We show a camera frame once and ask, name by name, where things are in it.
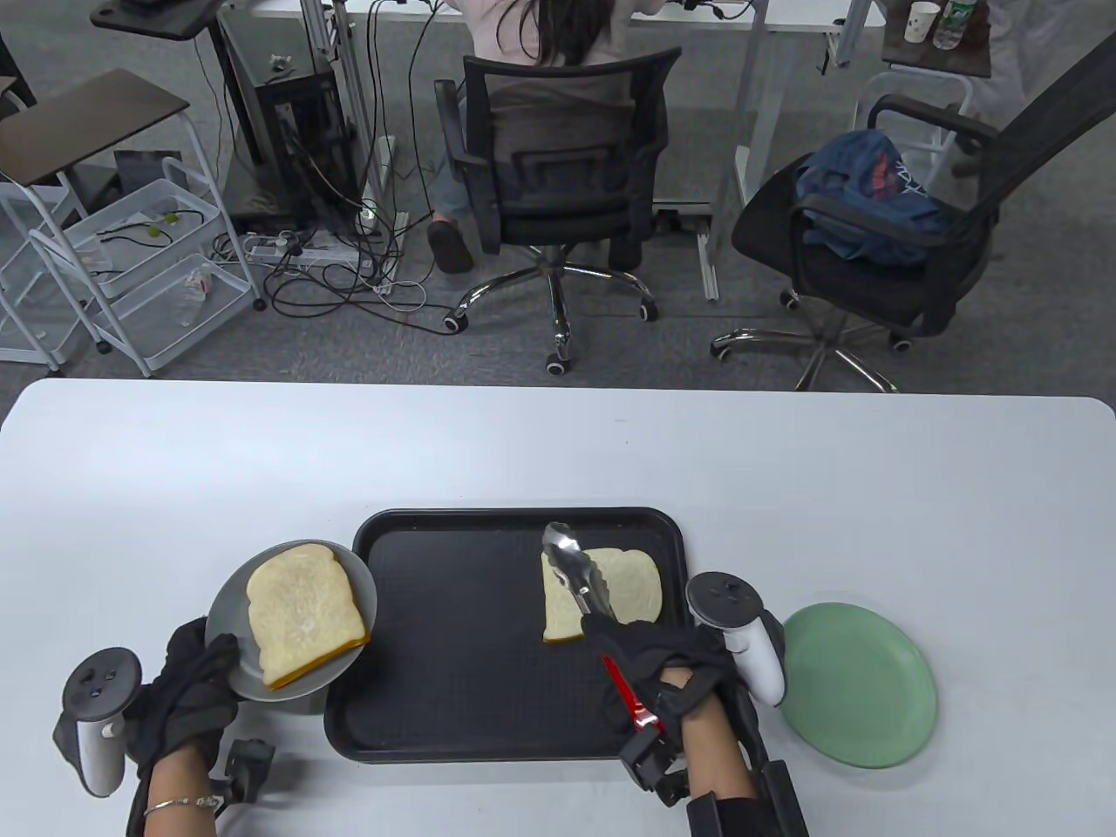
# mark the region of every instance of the bag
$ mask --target bag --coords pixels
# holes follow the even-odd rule
[[[798,170],[799,198],[820,194],[877,218],[921,232],[945,232],[941,208],[903,164],[898,150],[878,131],[844,134]],[[930,257],[926,248],[905,244],[831,218],[806,213],[814,229],[807,244],[825,244],[843,259],[867,259],[885,267],[917,267]]]

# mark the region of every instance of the office chair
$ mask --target office chair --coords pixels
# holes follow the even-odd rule
[[[903,352],[912,338],[945,330],[958,302],[984,272],[1000,204],[1047,161],[1116,112],[1116,35],[1101,41],[1001,132],[905,96],[881,98],[868,115],[869,128],[885,110],[955,131],[959,144],[980,152],[977,204],[965,211],[942,203],[949,227],[942,235],[930,235],[820,195],[798,200],[795,182],[806,157],[796,160],[764,183],[741,212],[732,246],[790,277],[791,290],[783,291],[780,299],[785,307],[806,317],[809,330],[739,328],[712,341],[713,357],[723,360],[745,344],[807,346],[812,354],[796,389],[812,388],[822,364],[834,355],[876,389],[897,392],[850,346],[883,327],[891,334],[892,347]],[[811,214],[925,247],[930,259],[916,268],[845,261],[826,247],[804,243]],[[800,305],[804,297],[825,300],[831,310],[818,321]],[[850,315],[870,325],[849,326]]]
[[[614,251],[638,263],[638,246],[653,230],[655,165],[667,142],[663,84],[681,54],[675,48],[588,67],[466,57],[464,131],[456,86],[435,81],[449,162],[469,192],[481,249],[517,246],[533,261],[469,290],[443,319],[446,329],[463,331],[466,311],[492,291],[545,278],[555,341],[546,368],[562,375],[570,367],[564,276],[631,288],[639,295],[639,317],[657,319],[654,297],[635,276],[567,257],[577,244],[609,239]]]

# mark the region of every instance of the bread slice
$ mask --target bread slice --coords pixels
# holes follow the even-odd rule
[[[321,543],[269,558],[248,579],[247,593],[248,624],[270,689],[282,689],[368,642],[348,575]]]
[[[645,619],[654,622],[663,609],[663,583],[658,567],[638,549],[588,549],[586,555],[600,568],[608,585],[608,599],[616,619],[623,624]],[[581,636],[581,612],[573,594],[550,568],[542,555],[542,591],[546,596],[547,627],[542,641],[548,643],[577,639]]]

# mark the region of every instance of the green plate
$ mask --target green plate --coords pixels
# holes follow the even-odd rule
[[[886,768],[926,745],[937,689],[906,634],[879,614],[838,603],[802,608],[786,632],[780,709],[810,747],[854,767]]]

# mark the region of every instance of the floor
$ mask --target floor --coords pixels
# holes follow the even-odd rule
[[[0,0],[0,30],[36,94],[48,97],[74,79],[114,66],[141,73],[193,103],[210,154],[221,135],[222,169],[228,165],[227,119],[213,105],[193,45],[150,41],[93,29],[89,4],[69,0],[35,3]],[[1054,61],[1056,74],[1116,29],[1116,7],[1108,0],[1083,0]],[[381,32],[379,52],[389,126],[410,144],[407,65],[419,35],[413,25]],[[683,60],[668,86],[672,144],[661,164],[661,191],[672,194],[705,189],[719,161],[710,160],[710,137],[729,129],[725,108],[739,65],[735,36],[683,33]],[[208,44],[200,52],[211,79],[219,79]],[[670,42],[639,33],[635,47],[650,50]],[[420,155],[429,160],[439,138],[426,94],[437,77],[460,74],[466,47],[460,27],[431,27],[415,65]],[[820,39],[800,40],[800,60],[787,95],[772,165],[793,160],[825,138],[846,129],[858,90],[878,71],[879,39],[866,36],[852,69],[815,69]],[[995,256],[984,280],[961,305],[950,330],[924,340],[902,356],[883,341],[864,356],[910,392],[1087,395],[1116,405],[1116,177],[1110,160],[1116,121],[1093,131],[1050,162],[1004,206]],[[184,137],[155,128],[129,143],[141,148],[184,148]],[[404,150],[398,167],[411,166]],[[425,210],[415,177],[398,189],[401,205]],[[412,234],[401,278],[420,278],[429,266],[424,237]],[[591,248],[586,259],[599,259]],[[480,277],[511,269],[516,257],[485,258],[475,273],[426,282],[431,301],[453,302]],[[310,320],[248,312],[162,371],[165,378],[330,381],[353,383],[493,384],[518,386],[619,386],[733,389],[790,388],[805,358],[788,354],[739,353],[719,364],[709,356],[710,339],[733,327],[790,325],[793,315],[778,305],[780,283],[762,268],[727,252],[720,264],[722,299],[704,300],[691,238],[667,234],[645,248],[639,276],[660,300],[662,319],[644,324],[637,300],[593,282],[571,281],[567,296],[575,329],[575,367],[562,378],[543,372],[549,352],[546,292],[538,285],[482,304],[460,336],[434,336],[343,310]],[[439,327],[434,309],[411,320]],[[39,367],[0,364],[0,416],[20,391],[42,376]],[[75,377],[136,377],[122,354],[92,349],[69,365]],[[828,367],[821,386],[862,389],[843,369]]]

